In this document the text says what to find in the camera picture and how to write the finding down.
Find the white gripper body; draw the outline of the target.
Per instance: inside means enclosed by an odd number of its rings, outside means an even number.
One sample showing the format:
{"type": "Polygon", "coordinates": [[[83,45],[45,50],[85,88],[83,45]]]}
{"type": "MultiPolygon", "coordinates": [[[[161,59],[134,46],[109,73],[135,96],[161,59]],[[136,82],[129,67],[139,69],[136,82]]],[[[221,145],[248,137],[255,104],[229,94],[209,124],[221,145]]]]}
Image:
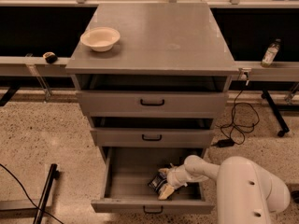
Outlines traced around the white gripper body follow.
{"type": "Polygon", "coordinates": [[[186,186],[187,181],[188,176],[183,165],[172,167],[167,171],[167,183],[174,189],[186,186]]]}

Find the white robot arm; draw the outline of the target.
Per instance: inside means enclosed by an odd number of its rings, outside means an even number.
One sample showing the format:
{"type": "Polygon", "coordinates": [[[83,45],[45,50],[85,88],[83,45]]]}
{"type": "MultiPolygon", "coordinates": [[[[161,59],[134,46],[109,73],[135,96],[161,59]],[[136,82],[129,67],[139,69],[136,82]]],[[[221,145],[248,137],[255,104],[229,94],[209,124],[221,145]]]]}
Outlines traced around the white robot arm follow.
{"type": "Polygon", "coordinates": [[[215,181],[218,224],[272,224],[270,215],[283,212],[291,202],[289,189],[279,177],[239,156],[217,165],[190,155],[180,166],[159,172],[166,177],[159,192],[161,200],[189,183],[215,181]]]}

